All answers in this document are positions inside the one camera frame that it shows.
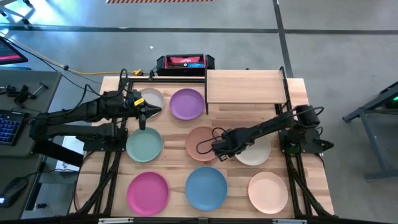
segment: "computer mouse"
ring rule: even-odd
[[[8,208],[13,205],[26,185],[27,179],[25,177],[17,177],[7,184],[0,194],[0,208]]]

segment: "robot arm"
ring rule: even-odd
[[[101,119],[136,118],[139,128],[144,130],[146,119],[160,112],[158,106],[142,100],[141,93],[133,90],[129,98],[120,91],[109,91],[101,97],[82,103],[74,109],[54,113],[38,114],[30,122],[29,136],[36,141],[43,141],[54,136],[77,136],[78,139],[115,138],[118,134],[116,124],[100,126],[68,125],[74,121],[97,122]]]
[[[303,143],[306,130],[314,129],[320,123],[315,109],[319,108],[300,105],[251,128],[228,129],[221,135],[221,140],[211,144],[212,150],[220,161],[224,161],[228,157],[240,154],[247,146],[253,145],[255,139],[285,128],[290,128],[291,143]]]

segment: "blue backlit keyboard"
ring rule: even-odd
[[[28,113],[0,110],[0,145],[15,146]]]

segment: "gray floor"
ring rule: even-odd
[[[261,28],[276,29],[272,0],[214,0],[207,3],[111,4],[104,1],[37,0],[35,10],[21,2],[10,8],[29,14],[33,24],[108,27]],[[280,0],[286,29],[398,29],[398,2],[393,0]],[[218,69],[278,69],[284,64],[278,34],[192,33],[100,33],[100,32],[9,32],[17,40],[74,69],[85,72],[151,69],[165,54],[203,52],[214,56]],[[335,143],[325,153],[326,175],[335,213],[396,223],[398,179],[366,182],[364,174],[379,170],[359,120],[345,124],[341,117],[361,106],[397,81],[396,35],[286,35],[294,77],[305,79],[311,104],[324,106],[320,115],[323,138]],[[49,70],[29,57],[26,66]],[[86,80],[64,73],[79,85]],[[101,76],[90,77],[101,81]],[[100,86],[92,84],[99,90]],[[51,110],[74,106],[81,90],[62,80]],[[390,124],[393,116],[372,117],[377,124]],[[387,138],[381,128],[377,134]],[[391,141],[384,144],[397,154]],[[44,182],[62,179],[69,185],[44,184],[39,202],[50,206],[27,217],[63,215],[70,203],[74,177],[44,177]]]

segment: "wooden table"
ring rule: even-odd
[[[308,104],[307,92],[304,80],[300,78],[288,79],[290,97],[293,107],[295,105]],[[116,90],[118,88],[118,77],[104,77],[101,92]],[[294,211],[289,191],[289,201],[283,211],[274,215],[268,215],[257,211],[248,198],[248,183],[254,175],[259,172],[268,171],[281,177],[289,189],[285,158],[279,149],[279,140],[276,133],[267,137],[271,141],[271,154],[268,160],[255,167],[246,166],[235,158],[220,162],[213,159],[210,162],[198,162],[193,160],[185,152],[185,138],[188,133],[199,126],[237,128],[252,126],[271,119],[275,116],[273,103],[269,104],[233,104],[233,103],[212,103],[209,104],[209,115],[205,112],[191,121],[182,121],[175,118],[169,111],[171,96],[181,88],[193,88],[204,95],[203,83],[135,83],[134,89],[156,88],[165,96],[165,106],[157,116],[147,120],[147,127],[156,129],[163,138],[164,149],[153,161],[146,163],[135,162],[122,153],[119,166],[118,179],[113,200],[112,216],[137,216],[127,205],[126,192],[131,180],[136,175],[155,171],[165,177],[170,188],[170,199],[163,211],[156,217],[213,217],[213,218],[293,218]],[[135,119],[128,119],[127,127],[129,132],[138,128]],[[80,208],[88,200],[98,185],[101,167],[103,163],[103,152],[93,153],[81,168],[80,177],[77,183],[76,203]],[[303,164],[308,188],[312,191],[317,200],[323,205],[326,211],[333,213],[328,183],[321,160],[309,154],[303,154]],[[224,204],[212,212],[203,212],[189,205],[185,197],[185,181],[189,174],[201,166],[212,166],[224,174],[228,182],[228,197]],[[101,211],[104,209],[108,189],[105,189],[102,199]],[[304,212],[301,190],[298,190],[300,208]]]

